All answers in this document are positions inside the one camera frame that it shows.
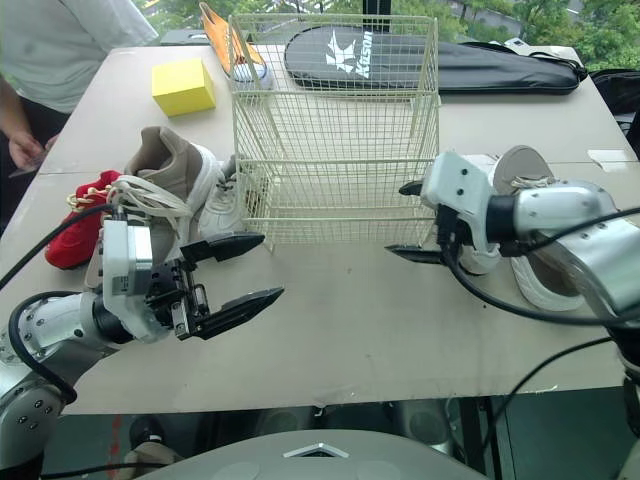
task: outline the robotic arm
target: robotic arm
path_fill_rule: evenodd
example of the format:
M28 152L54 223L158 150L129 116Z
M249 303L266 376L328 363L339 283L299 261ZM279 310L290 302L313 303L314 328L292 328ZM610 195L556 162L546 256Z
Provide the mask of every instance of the robotic arm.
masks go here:
M223 234L153 266L148 227L129 225L122 214L105 221L102 291L34 295L0 333L0 477L38 477L57 417L76 398L72 385L124 344L156 342L170 330L180 340L207 340L275 302L282 288L245 295L211 313L204 287L192 276L198 261L242 255L263 239Z
M481 168L452 152L439 155L422 182L411 182L400 193L419 195L437 214L442 251L407 245L387 247L410 261L447 264L443 252L450 251L467 272L484 274L501 256L523 255L531 251L528 245L548 243L536 249L537 259L562 275L564 285L582 294L603 323L618 320L607 330L626 372L629 424L640 436L640 229L619 218L554 237L617 212L611 196L583 181L556 182L513 196L497 195ZM640 443L634 452L620 478L640 475Z

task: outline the yellow block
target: yellow block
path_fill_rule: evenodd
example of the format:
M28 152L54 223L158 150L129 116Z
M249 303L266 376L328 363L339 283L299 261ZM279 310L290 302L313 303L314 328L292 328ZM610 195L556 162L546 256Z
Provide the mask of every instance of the yellow block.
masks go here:
M169 117L216 106L213 82L199 58L155 65L151 94Z

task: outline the red shoe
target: red shoe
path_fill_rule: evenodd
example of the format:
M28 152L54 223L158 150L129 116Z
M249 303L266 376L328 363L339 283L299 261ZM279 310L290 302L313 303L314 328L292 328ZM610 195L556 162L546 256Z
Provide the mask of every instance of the red shoe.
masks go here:
M120 176L114 170L100 174L100 179L76 189L75 195L67 197L71 213L63 221L75 217L87 207L103 205L107 202L107 193L111 183ZM91 215L67 228L54 238L45 251L45 258L54 267L68 269L86 263L93 255L100 232L101 215Z

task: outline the white wire basket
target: white wire basket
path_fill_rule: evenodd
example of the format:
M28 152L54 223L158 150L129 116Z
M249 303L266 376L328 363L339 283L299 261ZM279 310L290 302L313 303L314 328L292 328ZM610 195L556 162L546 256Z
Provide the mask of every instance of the white wire basket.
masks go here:
M436 21L251 14L229 24L232 75L249 80L231 82L246 227L270 246L421 244L433 212L398 189L438 152Z

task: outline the white table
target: white table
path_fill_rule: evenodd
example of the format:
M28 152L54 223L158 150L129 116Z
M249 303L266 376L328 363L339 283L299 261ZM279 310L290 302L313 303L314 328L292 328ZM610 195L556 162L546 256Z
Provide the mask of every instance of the white table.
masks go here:
M168 119L150 95L151 67L194 56L212 74L218 106ZM0 272L66 215L64 199L77 185L124 167L143 127L168 125L225 159L233 151L230 115L228 85L209 47L113 51L2 238ZM640 203L640 164L589 79L566 97L443 98L440 132L441 147L461 153L531 145L556 175L596 182L620 207ZM617 151L627 161L606 173L588 157L592 149ZM0 292L3 318L35 292L80 289L83 274L57 270L38 256ZM172 336L154 345L127 345L80 380L79 400L68 412L500 394L549 354L603 333L484 308L444 267L411 264L378 245L280 245L273 255L258 248L221 264L204 263L196 278L207 287L212 309L251 290L283 285L286 292L250 323L208 342ZM505 261L478 283L525 305ZM605 387L621 378L615 349L603 345L550 366L526 390Z

